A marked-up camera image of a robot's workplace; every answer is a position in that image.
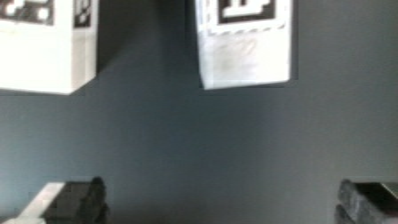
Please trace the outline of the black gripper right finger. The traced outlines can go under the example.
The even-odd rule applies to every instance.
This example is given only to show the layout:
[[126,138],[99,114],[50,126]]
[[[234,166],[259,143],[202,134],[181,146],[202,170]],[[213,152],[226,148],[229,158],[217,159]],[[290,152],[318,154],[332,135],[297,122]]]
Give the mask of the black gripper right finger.
[[398,224],[398,182],[353,182],[338,189],[334,224]]

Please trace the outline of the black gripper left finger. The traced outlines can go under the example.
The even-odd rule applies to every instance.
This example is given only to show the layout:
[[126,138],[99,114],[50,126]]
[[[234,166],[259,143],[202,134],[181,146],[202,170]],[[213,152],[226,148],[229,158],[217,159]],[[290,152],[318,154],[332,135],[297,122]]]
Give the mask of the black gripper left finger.
[[99,177],[87,181],[50,182],[23,211],[23,218],[44,224],[107,224],[107,187]]

